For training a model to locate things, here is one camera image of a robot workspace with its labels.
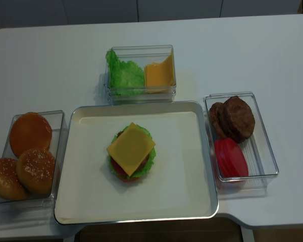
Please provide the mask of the clear bun container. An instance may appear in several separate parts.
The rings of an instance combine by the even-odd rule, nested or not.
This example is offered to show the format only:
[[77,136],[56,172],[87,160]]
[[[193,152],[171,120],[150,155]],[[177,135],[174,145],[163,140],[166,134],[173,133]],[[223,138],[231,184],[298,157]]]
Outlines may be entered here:
[[[65,122],[65,114],[63,111],[48,111],[38,113],[43,116],[52,128],[52,139],[50,142],[50,147],[48,151],[55,157],[55,173],[53,178],[52,190],[48,194],[35,194],[28,191],[25,187],[25,190],[28,193],[28,197],[25,200],[21,201],[11,201],[6,200],[0,197],[0,212],[11,212],[11,213],[21,213],[29,210],[43,210],[50,209],[53,207],[56,195],[57,195],[57,186],[59,182],[60,170],[62,166],[62,155],[65,151],[65,139],[67,134],[67,126]],[[16,115],[13,117],[10,130],[8,133],[7,141],[5,144],[4,152],[1,158],[12,158],[18,161],[18,158],[14,155],[10,147],[9,135],[13,123],[21,115]]]

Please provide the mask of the front red tomato slice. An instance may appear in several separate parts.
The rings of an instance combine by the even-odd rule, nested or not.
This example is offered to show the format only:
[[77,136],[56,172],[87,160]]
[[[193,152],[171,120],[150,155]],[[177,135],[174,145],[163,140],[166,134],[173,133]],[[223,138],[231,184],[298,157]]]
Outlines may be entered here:
[[223,177],[247,177],[249,175],[248,165],[238,144],[231,152],[231,158],[231,166],[222,167],[219,165]]

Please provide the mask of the burger bottom bun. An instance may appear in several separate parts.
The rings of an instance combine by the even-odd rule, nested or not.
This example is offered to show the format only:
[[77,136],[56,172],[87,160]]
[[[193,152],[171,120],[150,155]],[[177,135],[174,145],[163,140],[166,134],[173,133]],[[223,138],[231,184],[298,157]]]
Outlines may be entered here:
[[121,175],[116,175],[116,177],[124,183],[131,183],[139,180],[139,177],[125,178],[124,176]]

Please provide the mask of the left sesame bun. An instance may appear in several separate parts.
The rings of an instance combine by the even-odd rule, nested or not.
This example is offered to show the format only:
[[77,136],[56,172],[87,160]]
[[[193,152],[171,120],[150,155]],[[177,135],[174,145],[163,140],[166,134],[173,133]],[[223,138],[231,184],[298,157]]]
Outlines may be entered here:
[[12,158],[0,158],[0,197],[11,201],[21,201],[28,193],[20,183],[16,173],[17,161]]

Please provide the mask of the yellow cheese slice stack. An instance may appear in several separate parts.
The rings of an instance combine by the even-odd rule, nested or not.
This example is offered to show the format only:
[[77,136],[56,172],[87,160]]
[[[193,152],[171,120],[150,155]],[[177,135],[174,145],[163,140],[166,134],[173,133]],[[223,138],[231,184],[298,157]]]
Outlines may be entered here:
[[174,86],[173,54],[162,63],[152,63],[144,68],[144,80],[148,93],[166,92]]

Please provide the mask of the burger tomato slice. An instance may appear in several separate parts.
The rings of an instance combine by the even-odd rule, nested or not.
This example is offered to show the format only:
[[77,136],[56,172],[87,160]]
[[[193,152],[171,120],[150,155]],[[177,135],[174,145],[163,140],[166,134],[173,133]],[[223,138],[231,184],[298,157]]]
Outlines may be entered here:
[[125,178],[132,178],[127,175],[127,173],[122,169],[122,167],[112,158],[110,157],[110,165],[112,168],[112,172],[114,175],[121,175],[124,176]]

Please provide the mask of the right sesame bun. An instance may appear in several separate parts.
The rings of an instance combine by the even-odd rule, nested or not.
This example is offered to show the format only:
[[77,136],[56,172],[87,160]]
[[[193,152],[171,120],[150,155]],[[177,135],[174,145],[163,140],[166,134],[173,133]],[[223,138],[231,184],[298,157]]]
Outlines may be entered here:
[[45,149],[28,149],[18,158],[16,173],[20,183],[35,194],[48,194],[52,190],[55,157]]

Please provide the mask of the sesame bun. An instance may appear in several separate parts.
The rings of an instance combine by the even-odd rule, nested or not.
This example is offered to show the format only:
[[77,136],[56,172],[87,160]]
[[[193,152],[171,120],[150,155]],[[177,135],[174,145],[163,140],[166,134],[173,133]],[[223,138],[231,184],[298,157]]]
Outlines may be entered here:
[[20,183],[35,194],[48,194],[52,190],[55,157],[45,149],[28,149],[18,158],[16,173]]
[[17,161],[12,158],[0,158],[0,197],[11,201],[21,201],[28,193],[20,183],[16,173]]

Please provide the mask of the back brown burger patty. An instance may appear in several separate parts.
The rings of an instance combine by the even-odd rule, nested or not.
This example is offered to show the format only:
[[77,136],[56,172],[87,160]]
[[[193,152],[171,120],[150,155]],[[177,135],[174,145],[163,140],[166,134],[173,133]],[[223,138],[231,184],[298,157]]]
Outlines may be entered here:
[[220,120],[219,120],[219,116],[218,116],[219,108],[222,105],[223,105],[223,103],[216,102],[211,106],[211,108],[209,110],[209,120],[212,124],[212,127],[213,127],[218,139],[227,138],[227,136],[225,135],[225,133],[223,132],[223,130],[221,128]]

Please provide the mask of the clear lettuce and cheese container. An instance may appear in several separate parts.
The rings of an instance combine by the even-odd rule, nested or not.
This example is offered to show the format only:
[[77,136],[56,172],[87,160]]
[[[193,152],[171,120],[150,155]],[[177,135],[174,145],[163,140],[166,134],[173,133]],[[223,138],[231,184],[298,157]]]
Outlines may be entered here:
[[171,102],[176,95],[172,45],[112,47],[104,89],[112,104]]

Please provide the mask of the clear patty and tomato container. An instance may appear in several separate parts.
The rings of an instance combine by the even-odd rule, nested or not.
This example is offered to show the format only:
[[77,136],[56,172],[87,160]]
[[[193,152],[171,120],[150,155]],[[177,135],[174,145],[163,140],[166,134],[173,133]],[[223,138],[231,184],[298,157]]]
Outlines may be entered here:
[[[256,121],[250,138],[237,143],[248,165],[247,177],[223,177],[215,155],[215,141],[219,139],[209,120],[209,110],[214,103],[224,103],[232,96],[238,96],[250,106]],[[204,97],[204,105],[206,118],[209,121],[211,153],[219,194],[223,197],[263,196],[269,182],[278,176],[279,169],[254,94],[252,92],[211,94]],[[218,111],[220,125],[227,138],[231,138],[224,128],[221,117],[222,108],[223,105]]]

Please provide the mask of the front brown burger patty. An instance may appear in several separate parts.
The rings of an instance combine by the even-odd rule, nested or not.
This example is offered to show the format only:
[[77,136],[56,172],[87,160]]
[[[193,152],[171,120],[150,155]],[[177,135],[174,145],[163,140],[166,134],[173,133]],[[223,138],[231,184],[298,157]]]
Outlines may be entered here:
[[255,128],[255,118],[250,106],[238,96],[232,96],[223,103],[221,117],[228,136],[236,143],[250,138]]

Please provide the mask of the plain orange bun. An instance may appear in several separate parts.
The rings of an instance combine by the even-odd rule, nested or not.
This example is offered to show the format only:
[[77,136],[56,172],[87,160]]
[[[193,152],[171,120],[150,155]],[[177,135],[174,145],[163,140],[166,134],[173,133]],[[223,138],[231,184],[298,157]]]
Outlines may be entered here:
[[20,116],[12,125],[9,141],[14,155],[19,158],[29,149],[48,150],[52,139],[52,128],[38,113],[28,112]]

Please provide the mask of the back red tomato slices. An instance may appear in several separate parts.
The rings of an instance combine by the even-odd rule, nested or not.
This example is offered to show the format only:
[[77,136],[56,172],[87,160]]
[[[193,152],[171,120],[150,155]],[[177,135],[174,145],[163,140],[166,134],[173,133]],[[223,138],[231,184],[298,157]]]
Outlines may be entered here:
[[236,146],[237,144],[231,138],[215,141],[215,155],[220,166],[228,167],[232,165],[231,152]]

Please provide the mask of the green lettuce leaf in container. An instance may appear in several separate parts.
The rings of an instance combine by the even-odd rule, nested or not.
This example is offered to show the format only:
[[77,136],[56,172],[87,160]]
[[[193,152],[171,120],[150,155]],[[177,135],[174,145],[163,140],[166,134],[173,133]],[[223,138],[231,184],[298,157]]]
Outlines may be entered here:
[[144,72],[137,63],[121,61],[112,49],[107,51],[106,61],[110,75],[109,87],[113,95],[132,96],[143,93]]

